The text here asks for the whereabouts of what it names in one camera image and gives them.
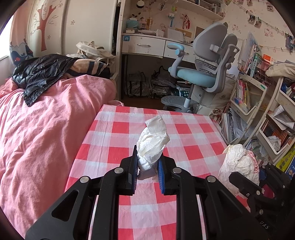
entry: blue ergonomic chair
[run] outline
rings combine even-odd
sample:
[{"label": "blue ergonomic chair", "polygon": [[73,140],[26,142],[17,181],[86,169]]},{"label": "blue ergonomic chair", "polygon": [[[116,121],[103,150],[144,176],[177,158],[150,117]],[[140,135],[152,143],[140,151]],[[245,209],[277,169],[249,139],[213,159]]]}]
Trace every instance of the blue ergonomic chair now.
[{"label": "blue ergonomic chair", "polygon": [[190,82],[191,88],[188,96],[166,96],[161,99],[165,105],[178,112],[192,113],[193,105],[198,102],[191,99],[194,85],[200,86],[209,93],[220,93],[224,89],[226,70],[231,68],[231,63],[235,60],[234,56],[239,52],[237,37],[234,34],[227,34],[227,28],[222,23],[214,23],[201,32],[193,43],[195,54],[204,59],[196,59],[196,69],[179,67],[185,52],[184,46],[171,43],[167,45],[170,49],[175,49],[177,59],[168,69],[174,78],[183,79]]}]

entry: pink bedsheet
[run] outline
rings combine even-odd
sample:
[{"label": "pink bedsheet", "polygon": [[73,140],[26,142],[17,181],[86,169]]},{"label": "pink bedsheet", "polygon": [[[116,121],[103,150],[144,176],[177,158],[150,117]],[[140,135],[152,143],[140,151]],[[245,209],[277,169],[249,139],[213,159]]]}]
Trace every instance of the pink bedsheet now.
[{"label": "pink bedsheet", "polygon": [[112,81],[62,79],[31,107],[9,79],[0,87],[0,206],[24,237],[59,198],[96,114],[114,100]]}]

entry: chair backrest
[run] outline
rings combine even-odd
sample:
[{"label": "chair backrest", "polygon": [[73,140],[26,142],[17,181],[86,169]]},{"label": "chair backrest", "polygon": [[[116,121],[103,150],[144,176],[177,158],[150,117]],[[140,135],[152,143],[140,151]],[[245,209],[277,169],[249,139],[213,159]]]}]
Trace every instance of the chair backrest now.
[{"label": "chair backrest", "polygon": [[221,50],[220,56],[216,60],[216,62],[219,64],[220,61],[223,59],[229,44],[233,44],[233,45],[236,46],[237,43],[238,43],[238,38],[236,37],[236,35],[234,35],[232,33],[227,35],[226,38],[224,39],[222,45],[221,45],[222,50]]},{"label": "chair backrest", "polygon": [[197,56],[210,62],[215,62],[220,55],[211,51],[210,46],[221,47],[227,34],[227,28],[222,23],[214,23],[201,32],[193,43],[193,49]]},{"label": "chair backrest", "polygon": [[239,52],[239,48],[237,48],[234,44],[229,44],[227,46],[226,53],[224,57],[221,59],[221,62],[218,64],[217,67],[217,74],[215,84],[211,88],[205,88],[204,90],[209,93],[220,93],[224,89],[225,85],[225,77],[226,77],[226,70],[231,68],[231,63],[235,60],[235,55]]}]

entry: black down jacket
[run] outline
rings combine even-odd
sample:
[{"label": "black down jacket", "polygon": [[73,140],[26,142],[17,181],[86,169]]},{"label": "black down jacket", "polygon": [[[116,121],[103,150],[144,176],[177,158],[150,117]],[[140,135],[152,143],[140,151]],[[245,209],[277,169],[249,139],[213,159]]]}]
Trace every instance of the black down jacket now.
[{"label": "black down jacket", "polygon": [[36,99],[74,64],[79,58],[49,54],[24,60],[15,68],[12,79],[24,89],[23,98],[30,107]]}]

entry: desk drawer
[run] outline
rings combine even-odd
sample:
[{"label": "desk drawer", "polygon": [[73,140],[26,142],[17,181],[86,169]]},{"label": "desk drawer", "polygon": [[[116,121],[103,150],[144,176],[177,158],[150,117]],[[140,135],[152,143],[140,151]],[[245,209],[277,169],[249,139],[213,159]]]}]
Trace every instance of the desk drawer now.
[{"label": "desk drawer", "polygon": [[165,40],[141,36],[123,36],[122,53],[138,53],[163,57]]},{"label": "desk drawer", "polygon": [[[176,59],[177,56],[175,54],[175,50],[167,47],[167,45],[170,43],[176,43],[176,42],[166,41],[165,50],[164,50],[164,57]],[[181,44],[181,43],[179,43],[179,44],[184,46],[185,56],[183,58],[183,61],[194,63],[197,56],[193,50],[193,47],[185,45],[185,44]]]}]

